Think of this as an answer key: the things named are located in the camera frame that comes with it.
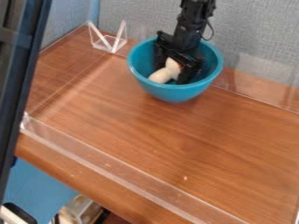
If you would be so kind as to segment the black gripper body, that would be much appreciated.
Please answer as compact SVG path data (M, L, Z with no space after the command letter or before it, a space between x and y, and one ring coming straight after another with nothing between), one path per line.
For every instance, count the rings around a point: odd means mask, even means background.
M154 44L163 47L167 59L173 58L183 67L187 64L202 64L203 57L198 53L199 43L207 27L206 19L189 19L178 17L178 25L174 34L165 31L157 33Z

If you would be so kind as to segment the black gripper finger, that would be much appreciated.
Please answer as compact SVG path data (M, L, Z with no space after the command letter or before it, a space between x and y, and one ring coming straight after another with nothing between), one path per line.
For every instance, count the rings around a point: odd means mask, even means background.
M166 60L167 60L167 52L161 45L155 44L154 45L154 68L157 70L165 67Z
M178 77L177 84L185 85L193 81L193 78L201 73L202 71L202 64L187 64L182 68L182 72Z

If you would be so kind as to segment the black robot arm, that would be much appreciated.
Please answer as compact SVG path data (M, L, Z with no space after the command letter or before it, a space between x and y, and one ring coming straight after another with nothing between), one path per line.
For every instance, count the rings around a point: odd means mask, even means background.
M159 84L175 80L178 85L190 84L202 73L205 57L199 46L206 27L213 28L210 17L217 9L217 0L182 0L182 12L174 34L157 33L154 42L154 68L149 79Z

